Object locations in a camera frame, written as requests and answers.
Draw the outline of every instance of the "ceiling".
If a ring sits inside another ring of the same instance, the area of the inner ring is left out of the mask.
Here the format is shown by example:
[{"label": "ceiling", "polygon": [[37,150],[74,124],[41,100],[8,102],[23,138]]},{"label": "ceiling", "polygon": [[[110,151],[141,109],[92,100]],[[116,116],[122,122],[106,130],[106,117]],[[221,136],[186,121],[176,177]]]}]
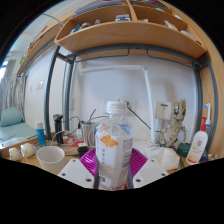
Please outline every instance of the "ceiling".
[{"label": "ceiling", "polygon": [[[53,17],[59,17],[65,12],[76,9],[80,6],[83,6],[89,2],[93,2],[93,0],[65,0],[61,3],[56,4],[54,7],[45,11],[45,14],[51,15]],[[37,19],[35,19],[17,38],[17,40],[12,45],[10,51],[20,51],[25,52],[29,46],[29,44],[35,40],[35,38],[39,35],[41,30],[52,22],[53,18],[40,15]]]}]

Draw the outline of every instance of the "wall outlet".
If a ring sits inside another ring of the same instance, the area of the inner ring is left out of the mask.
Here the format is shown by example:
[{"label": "wall outlet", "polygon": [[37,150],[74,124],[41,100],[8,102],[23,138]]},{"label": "wall outlet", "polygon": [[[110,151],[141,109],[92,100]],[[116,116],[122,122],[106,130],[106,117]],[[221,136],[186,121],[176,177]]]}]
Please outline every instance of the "wall outlet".
[{"label": "wall outlet", "polygon": [[171,117],[171,107],[172,103],[170,102],[156,102],[156,118],[161,120],[170,120]]},{"label": "wall outlet", "polygon": [[[106,114],[106,108],[107,108],[107,101],[117,101],[118,99],[103,99],[103,113]],[[129,108],[136,112],[136,100],[133,99],[120,99],[121,101],[128,101],[129,102]],[[128,110],[127,113],[129,116],[134,116],[134,114]]]},{"label": "wall outlet", "polygon": [[39,83],[39,89],[42,89],[42,88],[43,88],[43,84],[44,84],[44,81],[41,81],[41,82]]},{"label": "wall outlet", "polygon": [[75,111],[75,98],[70,98],[69,99],[69,110],[70,111]]}]

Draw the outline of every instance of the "white bottle cap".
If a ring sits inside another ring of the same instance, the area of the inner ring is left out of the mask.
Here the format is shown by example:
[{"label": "white bottle cap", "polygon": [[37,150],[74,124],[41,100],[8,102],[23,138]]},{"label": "white bottle cap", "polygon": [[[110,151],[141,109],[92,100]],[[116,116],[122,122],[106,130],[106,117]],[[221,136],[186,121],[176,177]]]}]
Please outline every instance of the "white bottle cap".
[{"label": "white bottle cap", "polygon": [[106,112],[109,114],[126,114],[127,103],[123,101],[108,101]]},{"label": "white bottle cap", "polygon": [[211,121],[210,120],[206,120],[205,124],[211,124]]},{"label": "white bottle cap", "polygon": [[36,121],[35,124],[36,124],[36,129],[44,129],[42,121]]}]

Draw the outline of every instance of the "window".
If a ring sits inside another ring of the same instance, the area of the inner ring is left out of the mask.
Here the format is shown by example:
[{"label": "window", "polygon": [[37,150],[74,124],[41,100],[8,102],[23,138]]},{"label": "window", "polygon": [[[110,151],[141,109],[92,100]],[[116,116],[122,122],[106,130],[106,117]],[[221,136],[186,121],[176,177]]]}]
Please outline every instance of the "window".
[{"label": "window", "polygon": [[1,68],[1,69],[0,69],[0,79],[3,78],[3,76],[4,76],[4,74],[5,74],[5,70],[6,70],[6,68]]}]

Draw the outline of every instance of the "white bottle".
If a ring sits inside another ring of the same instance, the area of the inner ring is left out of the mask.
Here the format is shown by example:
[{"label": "white bottle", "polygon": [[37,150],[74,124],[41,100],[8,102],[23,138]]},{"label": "white bottle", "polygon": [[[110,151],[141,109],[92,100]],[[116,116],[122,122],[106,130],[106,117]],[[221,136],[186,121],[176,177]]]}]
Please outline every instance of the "white bottle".
[{"label": "white bottle", "polygon": [[191,148],[189,150],[189,153],[187,155],[186,158],[186,162],[189,165],[194,165],[194,164],[198,164],[198,162],[200,161],[202,154],[205,150],[205,146],[207,144],[208,141],[208,135],[205,132],[206,130],[206,117],[202,117],[202,119],[204,119],[204,123],[201,126],[201,130],[198,131],[194,138],[193,138],[193,142],[191,144]]},{"label": "white bottle", "polygon": [[97,126],[96,157],[99,190],[123,190],[132,154],[134,129],[128,122],[127,103],[107,102],[108,118]]}]

